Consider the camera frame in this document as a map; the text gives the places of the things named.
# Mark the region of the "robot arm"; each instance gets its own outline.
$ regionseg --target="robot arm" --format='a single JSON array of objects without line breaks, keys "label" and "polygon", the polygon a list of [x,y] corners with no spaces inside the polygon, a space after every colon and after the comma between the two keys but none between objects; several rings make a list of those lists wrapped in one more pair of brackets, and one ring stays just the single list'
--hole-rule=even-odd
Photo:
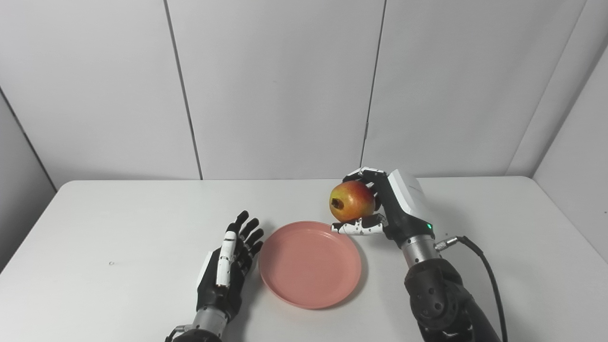
[{"label": "robot arm", "polygon": [[165,342],[221,342],[226,324],[241,308],[241,290],[255,255],[260,251],[264,234],[260,224],[243,211],[226,230],[220,248],[207,256],[205,270],[197,288],[196,315],[192,324],[176,327]]},{"label": "robot arm", "polygon": [[[418,180],[399,170],[387,175],[382,170],[368,167],[357,169],[343,179],[351,180],[361,181],[376,192],[376,210],[381,204],[385,216],[376,213],[334,223],[331,230],[349,235],[383,232],[388,239],[395,241],[409,267],[404,283],[423,339],[426,342],[500,342],[492,325],[464,288],[459,273],[440,254],[441,250],[459,241],[470,246],[470,240],[454,237],[435,242],[430,210]],[[477,248],[475,252],[486,264],[481,250]],[[493,274],[491,279],[497,292]],[[499,310],[503,318],[502,305],[499,305]],[[507,342],[504,328],[503,342]]]}]

